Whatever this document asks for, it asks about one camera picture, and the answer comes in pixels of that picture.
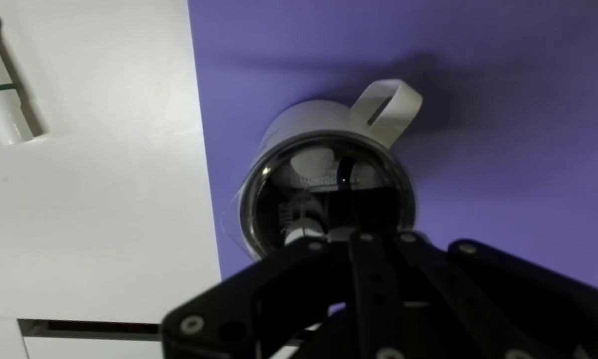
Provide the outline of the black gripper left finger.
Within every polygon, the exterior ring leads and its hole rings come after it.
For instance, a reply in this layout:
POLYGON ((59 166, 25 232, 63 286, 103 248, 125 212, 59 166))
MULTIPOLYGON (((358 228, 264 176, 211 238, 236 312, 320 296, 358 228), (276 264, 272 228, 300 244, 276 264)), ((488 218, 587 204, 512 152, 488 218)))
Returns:
POLYGON ((342 302, 346 250, 298 240, 171 310, 161 326, 165 359, 266 359, 342 302))

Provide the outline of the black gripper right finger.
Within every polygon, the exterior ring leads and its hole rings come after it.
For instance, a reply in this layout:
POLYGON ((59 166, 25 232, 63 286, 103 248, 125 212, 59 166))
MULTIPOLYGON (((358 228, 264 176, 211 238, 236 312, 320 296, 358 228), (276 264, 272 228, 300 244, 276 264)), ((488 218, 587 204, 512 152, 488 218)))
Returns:
POLYGON ((356 234, 358 352, 372 359, 598 359, 598 290, 458 240, 356 234))

